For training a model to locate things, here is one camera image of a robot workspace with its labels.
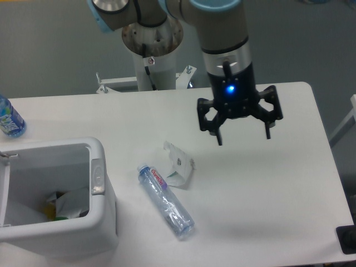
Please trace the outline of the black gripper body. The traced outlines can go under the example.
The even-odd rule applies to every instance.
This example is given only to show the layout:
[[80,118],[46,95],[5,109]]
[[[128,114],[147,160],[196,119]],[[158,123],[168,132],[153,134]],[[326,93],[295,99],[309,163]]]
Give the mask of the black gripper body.
[[208,74],[214,96],[214,108],[226,118],[249,116],[257,110],[259,93],[255,87],[253,66],[233,74],[230,78]]

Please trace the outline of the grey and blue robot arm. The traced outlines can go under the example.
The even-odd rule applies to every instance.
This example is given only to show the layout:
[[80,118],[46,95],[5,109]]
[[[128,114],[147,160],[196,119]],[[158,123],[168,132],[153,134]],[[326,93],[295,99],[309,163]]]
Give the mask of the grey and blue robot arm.
[[194,27],[213,99],[197,101],[201,131],[220,136],[227,119],[253,116],[270,130],[283,118],[275,86],[256,89],[243,1],[88,1],[100,29],[120,29],[136,59],[141,91],[175,87],[168,56],[182,42],[182,23]]

